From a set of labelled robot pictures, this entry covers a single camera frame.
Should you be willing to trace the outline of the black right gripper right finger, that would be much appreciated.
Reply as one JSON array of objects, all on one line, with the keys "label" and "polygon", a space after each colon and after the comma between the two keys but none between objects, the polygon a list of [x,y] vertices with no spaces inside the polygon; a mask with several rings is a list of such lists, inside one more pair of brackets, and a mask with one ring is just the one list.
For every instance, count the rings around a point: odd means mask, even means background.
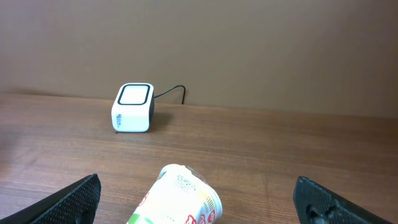
[{"label": "black right gripper right finger", "polygon": [[293,201],[301,224],[391,224],[304,176],[297,179]]}]

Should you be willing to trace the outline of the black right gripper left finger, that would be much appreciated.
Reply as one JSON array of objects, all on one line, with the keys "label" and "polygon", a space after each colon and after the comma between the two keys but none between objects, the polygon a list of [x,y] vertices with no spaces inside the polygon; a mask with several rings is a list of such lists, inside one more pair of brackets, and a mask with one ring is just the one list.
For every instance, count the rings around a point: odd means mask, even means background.
[{"label": "black right gripper left finger", "polygon": [[98,175],[87,175],[1,219],[1,224],[93,224],[100,197],[101,182]]}]

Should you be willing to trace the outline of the instant noodle cup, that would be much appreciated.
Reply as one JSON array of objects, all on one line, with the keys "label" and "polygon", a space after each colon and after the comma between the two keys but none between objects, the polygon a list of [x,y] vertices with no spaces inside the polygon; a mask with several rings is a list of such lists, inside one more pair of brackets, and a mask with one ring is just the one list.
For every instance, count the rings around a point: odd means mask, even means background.
[{"label": "instant noodle cup", "polygon": [[223,214],[220,197],[189,166],[162,168],[126,224],[210,224]]}]

